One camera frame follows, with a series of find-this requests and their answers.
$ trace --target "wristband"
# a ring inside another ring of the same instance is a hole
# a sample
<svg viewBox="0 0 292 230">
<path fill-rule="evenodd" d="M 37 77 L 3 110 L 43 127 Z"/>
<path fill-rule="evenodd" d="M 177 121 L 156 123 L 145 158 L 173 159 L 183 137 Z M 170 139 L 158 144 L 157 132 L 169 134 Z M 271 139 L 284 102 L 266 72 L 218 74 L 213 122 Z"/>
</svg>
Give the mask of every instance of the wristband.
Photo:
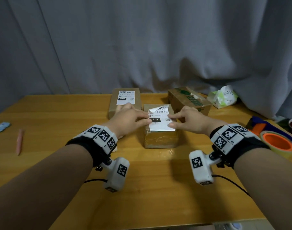
<svg viewBox="0 0 292 230">
<path fill-rule="evenodd" d="M 111 163 L 111 152 L 117 146 L 117 137 L 109 128 L 94 125 L 67 142 L 68 144 L 79 144 L 92 156 L 93 167 L 102 162 L 106 165 Z"/>
<path fill-rule="evenodd" d="M 210 134 L 212 148 L 225 165 L 234 167 L 236 160 L 255 148 L 270 149 L 259 137 L 237 123 L 216 128 Z"/>
</svg>

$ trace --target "brown cardboard box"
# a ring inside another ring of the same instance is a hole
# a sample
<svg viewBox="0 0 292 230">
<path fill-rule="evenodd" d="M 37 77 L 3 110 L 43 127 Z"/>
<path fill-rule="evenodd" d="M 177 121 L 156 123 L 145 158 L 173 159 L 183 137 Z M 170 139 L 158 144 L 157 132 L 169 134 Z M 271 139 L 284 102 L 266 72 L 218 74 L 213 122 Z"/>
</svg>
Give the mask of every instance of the brown cardboard box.
<svg viewBox="0 0 292 230">
<path fill-rule="evenodd" d="M 169 89 L 168 101 L 175 113 L 181 111 L 182 107 L 189 106 L 196 108 L 199 112 L 207 116 L 212 106 L 210 101 L 206 100 L 199 93 L 189 87 Z"/>
<path fill-rule="evenodd" d="M 115 88 L 113 89 L 110 107 L 109 107 L 109 119 L 111 119 L 114 114 L 117 107 L 117 99 L 118 99 L 118 93 L 119 91 L 135 91 L 135 104 L 134 107 L 139 110 L 143 110 L 142 108 L 142 101 L 141 101 L 141 94 L 139 88 Z"/>
<path fill-rule="evenodd" d="M 159 107 L 166 104 L 144 104 L 144 111 Z M 174 114 L 171 105 L 168 107 L 168 112 Z M 174 148 L 178 145 L 179 130 L 175 131 L 150 131 L 149 125 L 145 127 L 144 131 L 144 147 L 145 148 Z"/>
</svg>

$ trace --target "person's left hand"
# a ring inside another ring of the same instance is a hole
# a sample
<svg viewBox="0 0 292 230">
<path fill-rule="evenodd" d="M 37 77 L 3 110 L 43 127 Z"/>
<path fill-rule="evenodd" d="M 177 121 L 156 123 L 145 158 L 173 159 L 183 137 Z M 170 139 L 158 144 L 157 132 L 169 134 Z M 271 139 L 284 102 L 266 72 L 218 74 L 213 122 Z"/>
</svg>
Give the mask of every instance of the person's left hand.
<svg viewBox="0 0 292 230">
<path fill-rule="evenodd" d="M 107 126 L 119 138 L 151 123 L 147 112 L 135 109 L 131 103 L 127 103 L 124 106 L 118 105 L 113 118 L 103 125 Z"/>
</svg>

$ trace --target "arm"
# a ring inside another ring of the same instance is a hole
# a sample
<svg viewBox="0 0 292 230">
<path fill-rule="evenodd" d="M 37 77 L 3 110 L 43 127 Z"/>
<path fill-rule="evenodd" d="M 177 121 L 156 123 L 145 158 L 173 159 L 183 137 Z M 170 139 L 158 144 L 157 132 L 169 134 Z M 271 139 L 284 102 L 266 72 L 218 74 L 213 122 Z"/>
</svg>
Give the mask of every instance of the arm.
<svg viewBox="0 0 292 230">
<path fill-rule="evenodd" d="M 186 120 L 170 123 L 170 127 L 207 136 L 217 127 L 228 124 L 190 107 L 169 117 Z M 273 227 L 292 229 L 292 163 L 271 150 L 256 148 L 236 160 L 234 171 Z"/>
<path fill-rule="evenodd" d="M 148 114 L 118 106 L 105 125 L 117 137 L 151 123 Z M 93 159 L 82 146 L 62 147 L 0 187 L 0 229 L 48 229 L 89 176 Z"/>
</svg>

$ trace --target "white wrist-mounted device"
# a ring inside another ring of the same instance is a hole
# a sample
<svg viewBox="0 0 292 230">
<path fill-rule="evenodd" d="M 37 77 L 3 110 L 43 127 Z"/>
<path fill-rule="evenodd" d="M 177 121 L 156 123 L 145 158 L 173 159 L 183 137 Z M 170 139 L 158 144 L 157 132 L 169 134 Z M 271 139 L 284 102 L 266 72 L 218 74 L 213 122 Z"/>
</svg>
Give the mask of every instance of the white wrist-mounted device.
<svg viewBox="0 0 292 230">
<path fill-rule="evenodd" d="M 224 125 L 211 137 L 213 145 L 221 152 L 221 155 L 227 155 L 233 147 L 240 143 L 244 138 L 258 136 L 248 131 L 237 123 Z M 221 157 L 214 151 L 210 154 L 204 154 L 201 150 L 193 151 L 189 154 L 190 164 L 194 175 L 194 180 L 201 185 L 209 185 L 214 182 L 212 177 L 211 165 L 222 162 Z"/>
<path fill-rule="evenodd" d="M 110 158 L 110 154 L 117 146 L 116 143 L 118 139 L 116 135 L 105 126 L 94 125 L 74 138 L 80 136 L 93 139 L 108 156 L 106 157 L 107 160 L 102 162 L 96 168 L 97 171 L 102 171 L 102 169 L 107 169 L 109 171 L 106 178 L 107 182 L 104 183 L 103 187 L 110 192 L 120 191 L 125 184 L 130 163 L 123 157 L 118 157 L 115 160 Z"/>
</svg>

